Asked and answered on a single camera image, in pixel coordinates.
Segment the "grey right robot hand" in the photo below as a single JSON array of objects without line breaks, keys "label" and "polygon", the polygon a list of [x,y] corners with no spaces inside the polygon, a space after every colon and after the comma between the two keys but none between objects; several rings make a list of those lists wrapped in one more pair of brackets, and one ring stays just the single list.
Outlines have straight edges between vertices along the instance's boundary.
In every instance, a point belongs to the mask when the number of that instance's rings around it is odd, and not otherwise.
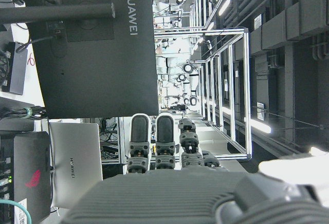
[{"label": "grey right robot hand", "polygon": [[63,223],[328,223],[328,153],[264,161],[255,173],[232,172],[201,151],[195,124],[182,119],[180,170],[175,121],[156,119],[156,163],[150,168],[151,121],[131,119],[127,174],[92,187]]}]

